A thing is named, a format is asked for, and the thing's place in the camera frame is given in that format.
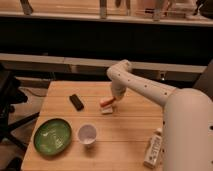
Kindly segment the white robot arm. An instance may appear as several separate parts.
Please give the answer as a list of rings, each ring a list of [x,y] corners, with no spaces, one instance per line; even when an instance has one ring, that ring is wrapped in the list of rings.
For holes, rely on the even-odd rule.
[[[177,88],[131,73],[122,60],[107,69],[111,92],[121,100],[127,88],[163,110],[163,171],[213,171],[213,101],[194,88]]]

